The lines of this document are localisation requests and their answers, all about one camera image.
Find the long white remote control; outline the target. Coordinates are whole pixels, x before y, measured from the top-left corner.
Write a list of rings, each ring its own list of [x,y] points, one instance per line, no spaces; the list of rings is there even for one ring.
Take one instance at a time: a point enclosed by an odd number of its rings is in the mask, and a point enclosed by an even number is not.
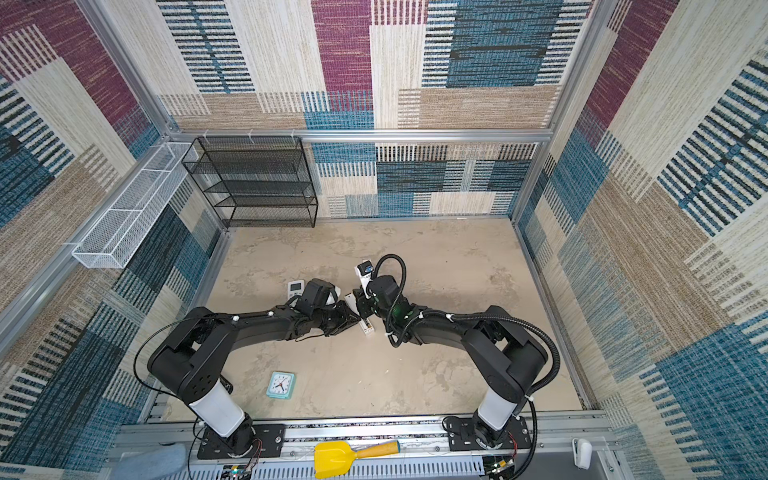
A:
[[[366,336],[370,336],[375,333],[373,324],[366,318],[361,319],[358,322],[358,325]]]

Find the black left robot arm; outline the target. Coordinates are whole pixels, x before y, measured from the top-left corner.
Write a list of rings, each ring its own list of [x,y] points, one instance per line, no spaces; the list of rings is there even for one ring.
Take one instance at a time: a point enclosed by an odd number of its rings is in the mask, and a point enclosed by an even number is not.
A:
[[[360,321],[339,288],[312,279],[301,294],[267,310],[190,310],[156,347],[147,368],[219,438],[248,441],[253,436],[250,417],[224,386],[222,373],[230,354],[260,343],[298,340],[312,330],[333,337]]]

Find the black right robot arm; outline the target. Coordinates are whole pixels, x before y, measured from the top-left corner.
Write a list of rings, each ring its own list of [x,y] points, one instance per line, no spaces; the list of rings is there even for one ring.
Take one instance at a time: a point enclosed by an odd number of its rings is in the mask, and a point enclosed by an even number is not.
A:
[[[559,373],[561,358],[552,338],[499,306],[450,313],[410,302],[391,275],[364,274],[360,283],[354,291],[358,312],[382,320],[392,347],[436,344],[469,356],[487,385],[474,414],[479,433],[504,430]]]

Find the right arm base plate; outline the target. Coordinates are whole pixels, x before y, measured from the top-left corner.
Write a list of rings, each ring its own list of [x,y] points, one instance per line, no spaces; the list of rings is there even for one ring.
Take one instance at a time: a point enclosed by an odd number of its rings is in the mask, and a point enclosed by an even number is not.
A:
[[[523,417],[510,418],[499,431],[493,430],[478,415],[449,415],[441,424],[448,435],[451,451],[520,450],[532,445],[532,430]]]

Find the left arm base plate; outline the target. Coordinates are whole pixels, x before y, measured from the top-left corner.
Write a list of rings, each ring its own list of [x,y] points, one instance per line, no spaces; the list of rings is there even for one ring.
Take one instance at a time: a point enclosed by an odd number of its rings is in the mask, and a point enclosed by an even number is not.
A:
[[[282,453],[285,424],[253,424],[239,427],[230,437],[220,437],[206,426],[197,460],[278,458]]]

